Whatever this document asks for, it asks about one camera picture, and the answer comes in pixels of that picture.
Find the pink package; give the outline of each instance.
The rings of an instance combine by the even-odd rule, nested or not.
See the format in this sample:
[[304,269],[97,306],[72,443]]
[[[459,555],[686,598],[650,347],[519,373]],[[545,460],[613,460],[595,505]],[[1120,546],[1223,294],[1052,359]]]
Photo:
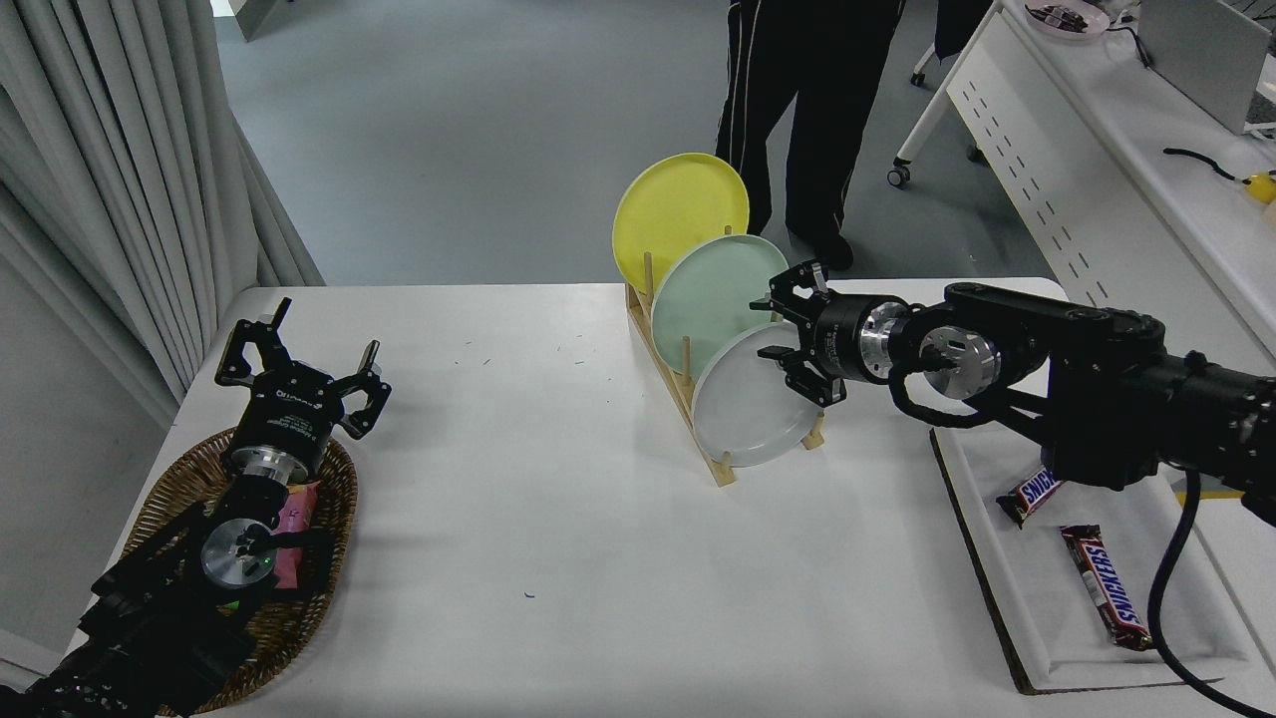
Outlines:
[[[279,510],[279,527],[276,534],[304,532],[310,528],[310,515],[319,501],[319,482],[293,485],[288,487],[288,501]],[[281,548],[274,557],[274,575],[279,578],[276,588],[297,588],[297,566],[301,565],[300,548]]]

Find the white curtain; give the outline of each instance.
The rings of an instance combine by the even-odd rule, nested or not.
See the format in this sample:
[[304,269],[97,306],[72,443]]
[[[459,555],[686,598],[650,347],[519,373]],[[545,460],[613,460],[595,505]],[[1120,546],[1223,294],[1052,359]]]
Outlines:
[[239,291],[323,283],[208,0],[0,0],[0,260],[165,425]]

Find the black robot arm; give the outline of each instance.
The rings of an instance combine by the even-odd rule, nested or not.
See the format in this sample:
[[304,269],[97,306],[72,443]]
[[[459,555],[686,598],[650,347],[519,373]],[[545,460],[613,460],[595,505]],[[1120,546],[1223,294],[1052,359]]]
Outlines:
[[[14,718],[151,717],[161,705],[193,713],[251,656],[245,626],[268,601],[304,599],[327,585],[333,537],[323,529],[272,534],[288,483],[314,481],[336,426],[361,439],[390,386],[374,361],[339,380],[293,361],[279,338],[285,298],[268,321],[236,321],[216,381],[251,392],[221,458],[230,485],[212,508],[195,504],[124,556],[93,584],[98,601],[80,619],[88,643],[26,694],[0,687],[0,715]],[[253,375],[244,351],[262,357]],[[366,406],[347,413],[343,399]],[[306,547],[310,585],[276,590],[276,552]],[[225,607],[236,604],[228,611]]]
[[[759,355],[817,404],[845,399],[831,389],[843,380],[886,385],[903,413],[926,423],[998,422],[1027,437],[1060,481],[1119,491],[1164,462],[1245,492],[1245,506],[1276,525],[1276,380],[1194,351],[1170,355],[1152,316],[971,282],[949,284],[940,304],[910,306],[838,293],[815,261],[776,275],[754,306],[798,324],[799,347]],[[1045,397],[1013,389],[1046,358]],[[974,413],[912,402],[905,380],[915,374]]]

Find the wicker basket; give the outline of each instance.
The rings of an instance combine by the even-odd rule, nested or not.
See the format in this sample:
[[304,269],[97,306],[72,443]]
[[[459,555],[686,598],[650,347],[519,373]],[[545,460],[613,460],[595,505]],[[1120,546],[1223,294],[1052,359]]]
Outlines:
[[[124,553],[135,550],[191,504],[213,502],[222,495],[228,482],[221,465],[221,455],[230,445],[232,434],[234,430],[227,430],[204,440],[168,467],[147,496],[124,545]],[[323,621],[324,613],[328,612],[346,557],[350,527],[355,520],[355,505],[359,500],[355,465],[336,441],[329,441],[324,451],[323,464],[319,467],[318,490],[318,502],[310,525],[332,532],[336,539],[328,585],[306,601],[271,602],[262,607],[248,624],[248,633],[256,639],[256,649],[251,658],[231,676],[221,692],[202,705],[197,713],[237,703],[278,676],[301,653]],[[314,570],[313,556],[304,557],[300,568],[301,582],[314,575]],[[167,709],[161,714],[174,715]]]

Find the caster wheel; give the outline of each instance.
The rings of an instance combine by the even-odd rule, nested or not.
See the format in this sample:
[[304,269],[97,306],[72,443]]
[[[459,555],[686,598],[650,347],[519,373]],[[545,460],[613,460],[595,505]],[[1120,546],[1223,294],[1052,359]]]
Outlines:
[[886,173],[886,181],[896,189],[903,189],[903,185],[909,184],[911,179],[912,172],[909,171],[909,167],[893,167]]

